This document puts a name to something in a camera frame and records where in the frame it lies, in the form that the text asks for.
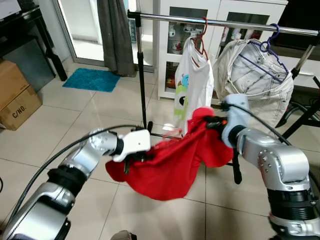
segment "clothes hanger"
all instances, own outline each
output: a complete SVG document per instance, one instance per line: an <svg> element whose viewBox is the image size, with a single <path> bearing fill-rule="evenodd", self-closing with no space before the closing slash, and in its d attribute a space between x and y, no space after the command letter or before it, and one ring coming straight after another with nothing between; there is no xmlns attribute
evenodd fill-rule
<svg viewBox="0 0 320 240"><path fill-rule="evenodd" d="M278 26L277 24L275 24L275 23L272 23L271 26L276 27L276 34L275 34L274 36L270 36L267 41L263 41L263 42L261 42L261 43L257 43L257 42L254 42L254 41L250 41L249 43L259 46L259 49L260 49L260 51L261 51L262 53L268 52L269 54L273 55L273 56L276 58L276 61L278 62L278 64L279 64L280 66L282 66L283 69L285 70L285 72L286 72L285 78L286 78L286 77L288 76L288 74L289 74L289 71L288 71L288 69L286 68L286 66L280 61L278 55L277 55L274 51L271 50L271 44L270 44L270 41L271 41L272 39L275 39L275 38L279 35L279 33L280 33L280 28L279 28L279 26ZM277 80L278 82L280 82L280 83L283 82L283 80L280 80L277 76L272 75L270 72L268 72L267 70L263 69L262 67L260 67L259 65L257 65L256 63L254 63L253 61L251 61L250 59L248 59L247 57L243 56L242 54L239 54L239 56L242 57L242 58L244 58L245 60L247 60L248 62L250 62L250 63L253 64L254 66L256 66L258 69L262 70L262 71L265 72L266 74L270 75L273 79Z"/></svg>
<svg viewBox="0 0 320 240"><path fill-rule="evenodd" d="M207 19L205 16L203 16L202 18L205 20L204 30L203 30L203 32L202 32L199 36L197 36L195 39L192 39L192 40L193 40L193 44L194 44L195 50L197 50L201 55L204 54L205 57L206 57L206 60L208 61L209 58L208 58L207 51L205 50L205 44L204 44L204 40L203 40L203 35L205 35L205 33L206 33L206 31L207 31L207 27L208 27L208 19ZM197 42L198 42L198 40L201 41L202 51L200 51L200 49L197 47ZM197 67L199 68L200 66L199 66L198 63L194 60L193 57L192 57L192 60L193 60L193 62L197 65Z"/></svg>

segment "cartoon print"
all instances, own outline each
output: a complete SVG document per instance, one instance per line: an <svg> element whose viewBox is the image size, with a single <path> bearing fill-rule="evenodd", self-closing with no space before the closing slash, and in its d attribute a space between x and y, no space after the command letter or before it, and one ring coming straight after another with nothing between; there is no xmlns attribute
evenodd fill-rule
<svg viewBox="0 0 320 240"><path fill-rule="evenodd" d="M178 82L177 87L175 89L175 99L177 100L176 106L174 108L174 114L179 116L181 120L184 120L186 117L188 99L186 97L186 93L189 85L189 75L182 74L181 80Z"/></svg>
<svg viewBox="0 0 320 240"><path fill-rule="evenodd" d="M189 85L189 75L182 74L182 86L185 86L188 88L188 85Z"/></svg>

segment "red cloth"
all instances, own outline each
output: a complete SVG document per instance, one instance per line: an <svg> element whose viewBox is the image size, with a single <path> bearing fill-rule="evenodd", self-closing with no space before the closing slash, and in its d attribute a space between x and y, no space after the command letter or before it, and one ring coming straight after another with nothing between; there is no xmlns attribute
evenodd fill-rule
<svg viewBox="0 0 320 240"><path fill-rule="evenodd" d="M136 192L155 200L183 198L194 183L201 162L221 167L233 157L232 148L218 140L218 132L206 129L204 116L213 116L212 108L201 107L188 121L188 132L181 139L162 141L146 154L151 160L130 161L129 174L124 162L109 161L107 172L117 182L127 182Z"/></svg>

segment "doorway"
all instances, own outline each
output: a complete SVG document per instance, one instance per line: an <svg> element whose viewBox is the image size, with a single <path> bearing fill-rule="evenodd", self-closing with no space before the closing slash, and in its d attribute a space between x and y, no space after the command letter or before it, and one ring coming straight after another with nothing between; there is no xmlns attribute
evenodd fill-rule
<svg viewBox="0 0 320 240"><path fill-rule="evenodd" d="M153 12L152 0L121 0L125 10ZM75 63L103 66L104 52L97 0L53 0L62 30ZM128 19L133 63L138 64L137 35L134 19ZM144 70L153 72L153 22L142 20L141 41Z"/></svg>

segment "blue hanger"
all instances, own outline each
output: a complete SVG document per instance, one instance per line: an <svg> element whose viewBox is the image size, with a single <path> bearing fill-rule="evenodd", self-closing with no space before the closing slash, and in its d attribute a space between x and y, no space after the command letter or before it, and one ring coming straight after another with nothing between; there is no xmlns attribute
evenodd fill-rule
<svg viewBox="0 0 320 240"><path fill-rule="evenodd" d="M285 72L286 72L286 77L287 77L288 74L289 74L288 69L287 69L286 66L280 61L278 55L277 55L274 51L271 50L271 45L270 45L270 41L271 41L272 39L275 39L275 38L279 35L279 33L280 33L280 28L279 28L279 26L278 26L277 24L275 24L275 23L271 24L271 26L276 27L276 34L275 34L274 36L270 36L267 41L263 41L262 43L256 43L256 42L254 42L254 41L250 41L250 43L251 43L251 44L258 45L258 46L259 46L259 49L260 49L260 51L261 51L262 53L268 52L268 53L272 54L273 56L275 56L276 61L278 62L278 64L284 68L284 70L285 70ZM248 59L247 57L243 56L242 54L239 54L239 56L242 57L242 58L244 58L245 60L247 60L248 62L250 62L250 63L253 64L254 66L256 66L258 69L262 70L262 71L265 72L266 74L270 75L273 79L277 80L278 82L280 82L280 83L283 82L283 81L281 81L278 77L276 77L276 76L272 75L270 72L264 70L262 67L260 67L259 65L257 65L256 63L254 63L253 61L251 61L250 59Z"/></svg>

